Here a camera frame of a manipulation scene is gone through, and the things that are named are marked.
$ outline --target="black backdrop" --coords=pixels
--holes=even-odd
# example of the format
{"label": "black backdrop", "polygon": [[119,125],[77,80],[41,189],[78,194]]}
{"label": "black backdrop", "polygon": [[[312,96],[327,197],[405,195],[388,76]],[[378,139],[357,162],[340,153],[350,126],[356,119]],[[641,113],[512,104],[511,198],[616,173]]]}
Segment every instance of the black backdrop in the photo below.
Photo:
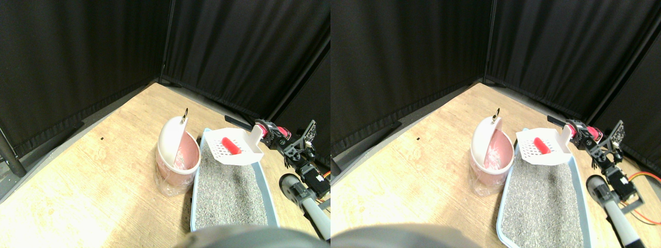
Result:
{"label": "black backdrop", "polygon": [[266,118],[330,39],[330,1],[177,1],[164,77]]}
{"label": "black backdrop", "polygon": [[[332,157],[480,77],[490,4],[178,1],[165,73],[288,128],[314,118]],[[19,156],[154,78],[168,6],[0,3],[0,128]],[[488,77],[583,120],[598,110],[600,128],[624,119],[625,149],[658,168],[659,43],[637,51],[660,19],[659,1],[501,1]]]}
{"label": "black backdrop", "polygon": [[334,156],[482,76],[490,1],[336,1],[330,52],[276,123]]}
{"label": "black backdrop", "polygon": [[644,46],[661,1],[499,1],[488,78],[587,120]]}
{"label": "black backdrop", "polygon": [[168,5],[0,3],[0,128],[19,156],[157,75]]}
{"label": "black backdrop", "polygon": [[622,148],[661,175],[661,36],[595,122],[602,130],[624,122]]}

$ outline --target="wooden platform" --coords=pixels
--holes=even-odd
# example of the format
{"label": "wooden platform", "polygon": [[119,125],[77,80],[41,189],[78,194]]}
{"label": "wooden platform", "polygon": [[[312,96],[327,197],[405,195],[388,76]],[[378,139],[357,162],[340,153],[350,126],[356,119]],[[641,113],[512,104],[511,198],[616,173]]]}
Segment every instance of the wooden platform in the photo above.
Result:
{"label": "wooden platform", "polygon": [[[515,139],[523,128],[558,128],[543,114],[478,84],[440,107],[358,166],[333,188],[334,234],[375,224],[428,223],[454,227],[483,247],[503,247],[496,235],[501,194],[480,197],[469,186],[471,136],[477,124],[500,108],[503,130]],[[599,174],[585,151],[571,147],[582,181]],[[639,171],[626,160],[628,175]],[[645,197],[639,209],[661,220],[661,202],[649,183],[634,182]],[[618,247],[604,211],[588,199],[594,247]],[[661,244],[661,227],[629,221],[648,247]]]}
{"label": "wooden platform", "polygon": [[[190,231],[188,194],[155,186],[156,142],[163,124],[188,111],[186,129],[235,127],[218,114],[153,84],[113,112],[0,204],[0,247],[170,247]],[[263,144],[262,167],[282,227],[316,237],[278,187],[293,173]]]}

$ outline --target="black metal pole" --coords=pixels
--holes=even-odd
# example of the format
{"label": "black metal pole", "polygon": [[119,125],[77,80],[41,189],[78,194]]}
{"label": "black metal pole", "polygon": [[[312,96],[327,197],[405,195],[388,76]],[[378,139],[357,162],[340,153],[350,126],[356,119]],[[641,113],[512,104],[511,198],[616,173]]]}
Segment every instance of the black metal pole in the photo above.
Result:
{"label": "black metal pole", "polygon": [[9,141],[7,141],[5,133],[2,132],[2,130],[0,130],[0,133],[2,134],[2,137],[0,137],[0,156],[5,159],[7,166],[9,166],[9,169],[12,173],[14,173],[14,175],[17,177],[25,176],[25,167],[23,167],[23,164],[21,164],[20,161],[16,158],[16,153],[9,144]]}
{"label": "black metal pole", "polygon": [[489,65],[489,59],[491,56],[491,40],[493,38],[494,34],[494,21],[496,18],[496,4],[498,3],[497,0],[491,1],[491,15],[489,16],[489,41],[488,44],[486,45],[486,59],[485,59],[485,74],[482,76],[482,84],[488,85],[486,83],[486,70],[488,69]]}
{"label": "black metal pole", "polygon": [[[170,30],[172,29],[172,18],[175,15],[175,0],[170,0],[170,15],[167,21],[167,36],[165,37],[165,48],[163,48],[163,61],[161,63],[161,74],[159,75],[159,84],[162,85],[163,71],[165,70],[165,62],[167,57],[167,47],[170,43]],[[181,87],[180,85],[170,82],[168,86]]]}

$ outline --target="orange wire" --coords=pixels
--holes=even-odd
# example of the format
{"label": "orange wire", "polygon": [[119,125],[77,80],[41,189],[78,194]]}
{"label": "orange wire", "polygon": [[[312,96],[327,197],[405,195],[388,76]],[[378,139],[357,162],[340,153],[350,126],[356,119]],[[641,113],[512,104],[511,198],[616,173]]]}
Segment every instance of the orange wire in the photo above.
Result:
{"label": "orange wire", "polygon": [[[656,175],[654,175],[654,174],[652,174],[652,173],[644,172],[644,171],[641,171],[641,172],[635,173],[634,175],[631,175],[631,176],[629,177],[629,181],[631,181],[631,180],[634,179],[635,177],[637,177],[637,176],[641,176],[641,175],[646,175],[646,176],[649,176],[649,177],[653,177],[654,179],[656,179],[657,181],[659,181],[659,183],[661,183],[661,179],[660,179],[659,177],[657,177]],[[638,212],[638,210],[633,210],[633,211],[636,212],[636,214],[640,215],[643,219],[647,220],[648,222],[652,222],[652,223],[655,224],[655,225],[661,225],[660,222],[655,222],[655,221],[650,220],[649,218],[645,217],[643,214],[641,214],[640,212]]]}

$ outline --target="black strip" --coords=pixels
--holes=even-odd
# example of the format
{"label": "black strip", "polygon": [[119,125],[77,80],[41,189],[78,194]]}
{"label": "black strip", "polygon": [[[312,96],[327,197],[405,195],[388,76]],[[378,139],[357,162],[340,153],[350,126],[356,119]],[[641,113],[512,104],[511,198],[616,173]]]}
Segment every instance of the black strip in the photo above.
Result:
{"label": "black strip", "polygon": [[522,89],[522,88],[519,88],[519,87],[517,87],[517,86],[514,86],[514,85],[511,84],[511,83],[507,83],[507,82],[504,81],[504,80],[498,79],[498,78],[493,77],[493,76],[491,76],[491,75],[487,75],[486,78],[489,79],[489,80],[491,80],[491,81],[494,81],[494,82],[496,82],[496,83],[499,83],[499,84],[505,85],[505,86],[507,86],[507,88],[513,89],[513,90],[515,90],[515,91],[517,91],[517,92],[519,92],[519,93],[521,93],[521,94],[523,94],[523,95],[525,95],[525,96],[527,96],[527,97],[530,97],[530,98],[532,98],[532,99],[535,99],[536,101],[538,101],[538,102],[540,102],[540,103],[546,104],[547,106],[549,106],[549,107],[551,107],[551,108],[555,108],[555,109],[557,109],[557,110],[559,110],[559,111],[562,111],[562,112],[564,112],[565,114],[569,114],[570,116],[573,116],[573,117],[575,117],[575,118],[577,118],[577,119],[579,119],[579,120],[585,118],[585,116],[583,116],[583,115],[581,115],[581,114],[578,114],[576,111],[573,111],[573,110],[571,110],[571,109],[569,109],[569,108],[566,108],[566,107],[564,107],[564,106],[561,106],[561,105],[559,105],[559,104],[553,103],[553,102],[551,102],[551,101],[549,101],[549,100],[547,100],[547,99],[545,99],[545,98],[543,98],[543,97],[537,96],[537,95],[535,95],[535,94],[533,94],[533,93],[527,92],[526,90],[524,90],[524,89]]}
{"label": "black strip", "polygon": [[241,122],[240,120],[234,119],[234,118],[230,117],[229,115],[226,115],[226,116],[225,116],[225,121],[226,121],[226,122],[229,122],[229,123],[232,123],[232,124],[234,124],[234,125],[236,125],[236,126],[238,126],[238,127],[240,127],[240,128],[243,128],[243,129],[245,129],[245,130],[248,131],[248,132],[250,132],[250,131],[253,130],[253,127],[252,127],[252,126],[250,126],[250,125],[248,125],[248,124],[245,124],[245,123]]}
{"label": "black strip", "polygon": [[215,101],[219,104],[222,104],[223,106],[226,106],[227,108],[230,108],[232,110],[236,110],[237,112],[242,112],[244,114],[248,114],[249,116],[258,116],[259,118],[264,118],[265,117],[265,116],[260,116],[259,114],[255,113],[253,111],[250,111],[247,108],[241,107],[241,106],[239,106],[235,103],[231,103],[231,102],[223,99],[222,96],[217,96],[217,95],[214,95],[213,93],[205,92],[204,90],[195,87],[195,85],[185,83],[181,80],[175,79],[174,77],[170,77],[168,75],[163,75],[163,78],[167,81],[170,81],[170,82],[173,82],[173,83],[178,83],[179,85],[181,85],[182,87],[184,87],[186,89],[190,89],[191,91],[193,91],[195,93],[203,95],[206,98],[209,98],[209,99],[211,99],[211,100],[213,100],[213,101]]}
{"label": "black strip", "polygon": [[91,114],[94,114],[96,111],[99,111],[105,106],[108,106],[110,103],[117,101],[118,99],[122,98],[128,93],[136,90],[138,87],[145,85],[145,83],[147,82],[152,81],[154,78],[156,78],[156,75],[150,76],[147,79],[143,79],[139,83],[133,84],[117,93],[110,95],[109,97],[106,97],[105,99],[93,104],[92,106],[89,106],[83,110],[80,110],[79,112],[76,112],[75,114],[68,116],[67,118],[64,118],[63,120],[60,120],[57,124],[45,130],[42,130],[41,132],[37,133],[35,136],[32,136],[31,138],[27,139],[25,142],[15,145],[14,150],[16,151],[17,156],[22,157],[26,155],[34,148],[37,148],[39,145],[50,140],[59,133],[64,132],[68,128],[76,125],[82,119],[90,116]]}
{"label": "black strip", "polygon": [[357,144],[361,140],[363,140],[365,137],[368,137],[369,135],[373,134],[374,132],[377,132],[383,128],[385,128],[388,125],[391,125],[392,123],[395,123],[402,117],[412,113],[415,110],[418,110],[422,108],[423,106],[426,106],[427,104],[430,104],[433,101],[436,101],[440,99],[441,97],[450,94],[453,91],[458,90],[459,88],[466,86],[468,83],[472,83],[475,80],[479,79],[481,76],[474,76],[470,79],[463,80],[460,83],[456,83],[455,85],[448,87],[442,91],[439,91],[437,93],[428,95],[427,97],[424,97],[420,99],[419,101],[406,105],[399,110],[396,110],[395,112],[392,112],[391,114],[388,114],[387,116],[384,116],[383,118],[379,118],[376,121],[372,122],[371,124],[368,124],[367,126],[360,128],[359,130],[356,130],[354,132],[351,132],[348,136],[345,138],[337,141],[336,143],[331,145],[331,155],[332,157],[342,153],[344,150],[348,149],[349,147],[352,147],[353,145]]}

